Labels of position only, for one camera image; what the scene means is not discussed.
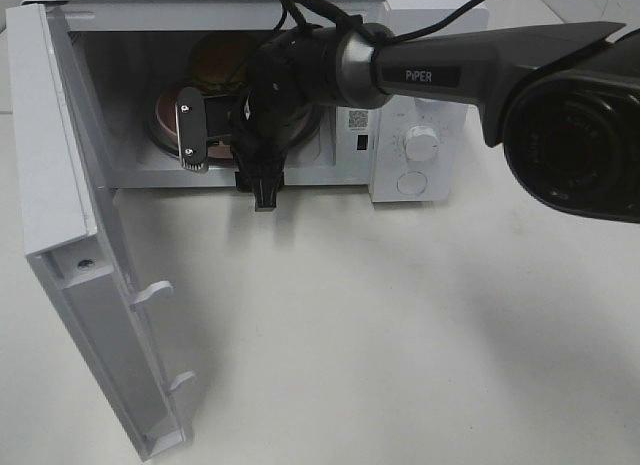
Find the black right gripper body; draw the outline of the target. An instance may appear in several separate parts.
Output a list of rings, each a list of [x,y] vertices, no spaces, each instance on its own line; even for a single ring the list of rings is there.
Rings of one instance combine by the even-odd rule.
[[[278,34],[249,56],[247,88],[232,114],[231,150],[240,170],[282,170],[291,151],[320,128],[325,42]]]

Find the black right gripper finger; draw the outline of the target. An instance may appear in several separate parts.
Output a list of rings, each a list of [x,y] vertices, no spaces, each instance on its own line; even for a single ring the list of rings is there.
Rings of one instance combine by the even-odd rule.
[[[235,186],[238,191],[252,191],[251,175],[243,169],[238,169],[235,172]]]
[[[278,192],[284,186],[284,165],[283,157],[249,163],[249,180],[256,211],[273,211],[276,208]]]

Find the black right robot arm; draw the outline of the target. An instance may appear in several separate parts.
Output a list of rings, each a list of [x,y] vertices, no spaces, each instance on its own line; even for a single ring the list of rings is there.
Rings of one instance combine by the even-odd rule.
[[[314,106],[377,109],[408,96],[475,106],[485,144],[562,213],[639,219],[639,35],[563,23],[404,41],[384,26],[292,29],[250,58],[232,114],[237,187],[276,205],[292,142]]]

